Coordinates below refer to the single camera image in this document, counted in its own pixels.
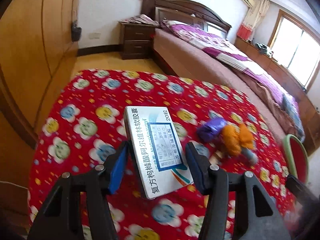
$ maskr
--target wooden headboard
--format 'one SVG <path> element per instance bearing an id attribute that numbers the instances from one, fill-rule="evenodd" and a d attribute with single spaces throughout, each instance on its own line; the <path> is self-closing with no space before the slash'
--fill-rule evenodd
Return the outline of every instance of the wooden headboard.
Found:
<path id="1" fill-rule="evenodd" d="M 190 0 L 143 0 L 141 13 L 158 22 L 166 19 L 199 24 L 203 30 L 223 38 L 231 28 L 207 6 Z"/>

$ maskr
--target nightstand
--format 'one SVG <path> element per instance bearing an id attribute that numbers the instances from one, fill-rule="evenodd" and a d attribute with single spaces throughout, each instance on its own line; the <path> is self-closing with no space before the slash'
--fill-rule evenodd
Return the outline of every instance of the nightstand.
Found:
<path id="1" fill-rule="evenodd" d="M 121 23 L 120 44 L 122 59 L 148 58 L 156 26 Z"/>

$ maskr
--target white medicine box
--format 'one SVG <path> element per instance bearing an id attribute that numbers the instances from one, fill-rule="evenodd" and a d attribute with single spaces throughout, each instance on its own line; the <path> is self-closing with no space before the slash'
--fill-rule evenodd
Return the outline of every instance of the white medicine box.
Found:
<path id="1" fill-rule="evenodd" d="M 193 183 L 166 107 L 127 106 L 124 124 L 144 197 L 153 199 Z"/>

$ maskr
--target electrical outlet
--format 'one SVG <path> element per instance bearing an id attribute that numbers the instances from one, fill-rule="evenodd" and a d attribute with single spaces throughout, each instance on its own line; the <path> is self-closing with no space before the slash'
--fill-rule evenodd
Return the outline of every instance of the electrical outlet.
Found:
<path id="1" fill-rule="evenodd" d="M 89 40 L 99 39 L 101 33 L 89 33 Z"/>

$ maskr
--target wooden dresser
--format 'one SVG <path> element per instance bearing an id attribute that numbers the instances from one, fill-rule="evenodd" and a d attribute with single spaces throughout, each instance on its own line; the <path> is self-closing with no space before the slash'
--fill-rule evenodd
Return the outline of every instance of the wooden dresser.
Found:
<path id="1" fill-rule="evenodd" d="M 121 23 L 120 44 L 122 59 L 148 58 L 156 26 Z"/>
<path id="2" fill-rule="evenodd" d="M 301 84 L 282 65 L 271 58 L 260 54 L 259 50 L 252 44 L 237 37 L 235 46 L 245 53 L 250 59 L 258 63 L 269 75 L 271 75 L 289 94 L 291 94 L 299 105 L 299 113 L 302 121 L 306 139 L 303 143 L 308 155 L 311 155 L 320 147 L 320 115 L 309 100 Z"/>

